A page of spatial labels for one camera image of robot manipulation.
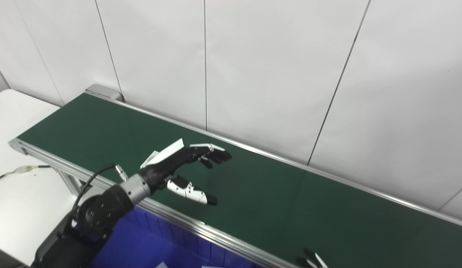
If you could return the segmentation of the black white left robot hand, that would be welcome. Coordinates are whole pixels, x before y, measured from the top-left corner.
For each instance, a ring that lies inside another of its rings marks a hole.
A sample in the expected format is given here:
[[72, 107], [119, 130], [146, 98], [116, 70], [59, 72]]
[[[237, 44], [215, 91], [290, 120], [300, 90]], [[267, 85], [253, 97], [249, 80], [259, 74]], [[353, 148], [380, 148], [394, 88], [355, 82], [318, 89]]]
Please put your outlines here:
[[214, 163], [220, 165], [231, 160], [232, 156], [224, 148], [215, 144], [191, 144], [185, 146], [182, 139], [178, 139], [153, 158], [137, 173], [145, 181], [148, 192], [153, 195], [157, 190], [168, 189], [171, 192], [189, 200], [205, 205], [216, 206], [214, 197], [192, 182], [175, 172], [188, 163], [202, 163], [207, 169], [212, 169]]

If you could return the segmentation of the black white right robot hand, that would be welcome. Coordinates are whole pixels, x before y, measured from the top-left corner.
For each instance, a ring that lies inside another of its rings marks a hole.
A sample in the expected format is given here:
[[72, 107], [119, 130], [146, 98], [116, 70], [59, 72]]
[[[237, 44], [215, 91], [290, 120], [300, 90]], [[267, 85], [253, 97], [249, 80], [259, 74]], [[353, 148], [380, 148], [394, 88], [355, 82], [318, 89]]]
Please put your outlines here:
[[328, 268], [328, 265], [323, 259], [309, 248], [304, 248], [303, 253], [305, 257], [298, 256], [295, 261], [298, 265], [303, 268]]

